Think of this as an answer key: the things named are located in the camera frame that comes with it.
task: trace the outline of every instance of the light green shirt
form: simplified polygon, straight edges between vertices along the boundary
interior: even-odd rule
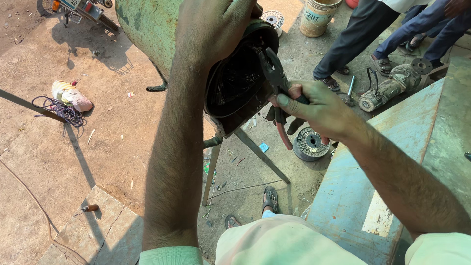
[[[471,265],[471,236],[433,233],[419,236],[406,265]],[[166,247],[141,252],[140,265],[202,265],[199,248]],[[366,265],[296,216],[277,215],[226,230],[216,247],[216,265]]]

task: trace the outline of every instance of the motorcycle tail light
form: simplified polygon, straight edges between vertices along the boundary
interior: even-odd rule
[[[52,2],[52,10],[53,11],[57,11],[59,9],[59,1],[58,0],[54,0]]]

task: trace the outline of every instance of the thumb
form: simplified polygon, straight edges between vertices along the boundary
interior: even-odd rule
[[[276,101],[286,113],[307,120],[309,105],[299,103],[283,94],[278,94]]]

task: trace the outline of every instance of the plastic bucket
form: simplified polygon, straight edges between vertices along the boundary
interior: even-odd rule
[[[324,34],[330,20],[342,4],[342,0],[307,0],[299,30],[310,38]]]

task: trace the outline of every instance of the sandal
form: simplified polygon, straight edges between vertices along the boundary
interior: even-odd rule
[[[349,75],[350,74],[350,68],[348,66],[341,67],[337,70],[335,70],[337,73],[340,73],[342,75]]]
[[[267,199],[263,202],[262,214],[266,206],[272,207],[273,213],[276,214],[278,212],[278,194],[276,193],[275,188],[268,186],[265,188],[263,196],[265,196],[265,193],[267,194]]]
[[[229,228],[232,228],[232,227],[238,227],[240,226],[238,223],[234,222],[234,220],[232,219],[234,218],[234,220],[236,220],[237,222],[239,222],[239,220],[237,220],[237,218],[233,215],[228,215],[226,216],[226,220],[224,221],[224,226],[226,227],[226,230],[229,229]]]
[[[392,66],[391,66],[391,63],[389,62],[389,58],[375,60],[373,59],[373,55],[370,55],[370,60],[373,63],[376,70],[380,72],[380,74],[386,77],[389,76],[389,73],[392,70]]]
[[[422,34],[417,34],[416,36],[412,37],[407,43],[406,43],[406,49],[408,51],[414,51],[416,48],[418,48],[420,46],[420,44],[423,42],[423,40],[425,40],[425,37],[427,36],[424,36]],[[414,41],[413,44],[411,44],[411,41],[413,38],[417,38],[416,41]]]
[[[339,84],[337,83],[337,81],[335,79],[332,78],[332,76],[328,76],[324,79],[321,79],[321,78],[317,78],[315,76],[312,76],[312,79],[316,80],[316,81],[321,81],[322,83],[325,84],[326,87],[328,87],[330,89],[330,91],[332,92],[336,92],[336,91],[339,91],[340,90],[340,86]]]

